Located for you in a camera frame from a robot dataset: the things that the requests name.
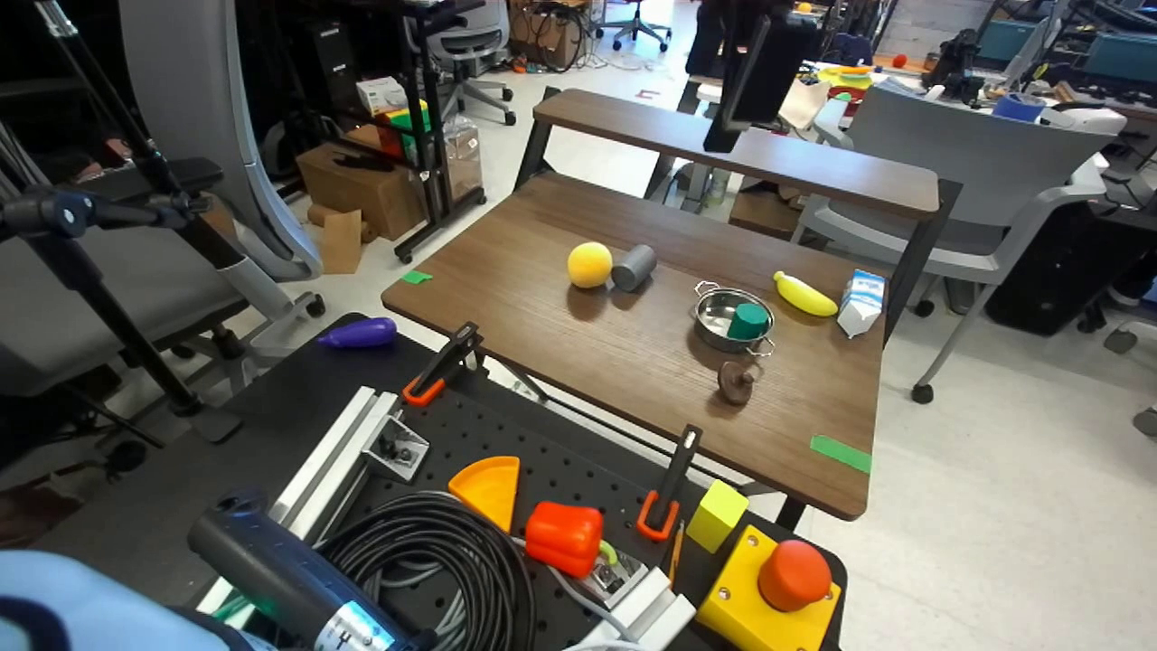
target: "red button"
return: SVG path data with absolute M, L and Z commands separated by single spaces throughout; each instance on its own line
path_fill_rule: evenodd
M 776 610 L 799 610 L 832 590 L 832 568 L 825 554 L 817 554 L 803 539 L 788 539 L 773 547 L 759 570 L 759 596 Z

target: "green tape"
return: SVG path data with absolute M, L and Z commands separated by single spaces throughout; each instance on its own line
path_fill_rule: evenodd
M 418 269 L 401 276 L 403 284 L 426 284 L 430 279 L 432 279 L 432 276 L 426 276 L 426 272 L 418 272 Z
M 848 469 L 871 472 L 871 457 L 864 447 L 847 445 L 847 441 L 817 435 L 817 436 L 811 436 L 811 451 L 834 460 Z

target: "red object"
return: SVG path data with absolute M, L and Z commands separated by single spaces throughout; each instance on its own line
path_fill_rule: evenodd
M 605 515 L 542 500 L 526 519 L 526 556 L 585 580 L 600 556 Z
M 776 610 L 799 610 L 832 590 L 832 568 L 803 539 L 779 541 L 759 568 L 759 596 Z

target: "coiled cable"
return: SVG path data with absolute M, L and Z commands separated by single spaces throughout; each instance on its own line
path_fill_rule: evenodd
M 444 570 L 459 594 L 432 627 L 432 648 L 531 651 L 533 596 L 519 551 L 454 494 L 410 492 L 321 547 L 363 594 L 390 594 Z

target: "clamp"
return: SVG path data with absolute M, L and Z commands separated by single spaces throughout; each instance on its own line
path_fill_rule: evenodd
M 459 332 L 453 332 L 447 342 L 430 357 L 430 365 L 403 384 L 401 402 L 410 408 L 432 405 L 447 376 L 459 372 L 468 354 L 480 369 L 480 332 L 474 323 L 461 323 Z
M 638 515 L 637 515 L 637 533 L 650 541 L 664 541 L 677 533 L 678 488 L 685 480 L 685 465 L 694 460 L 699 436 L 700 436 L 699 428 L 683 429 L 683 441 L 678 441 L 672 461 L 664 465 L 658 492 L 650 488 Z

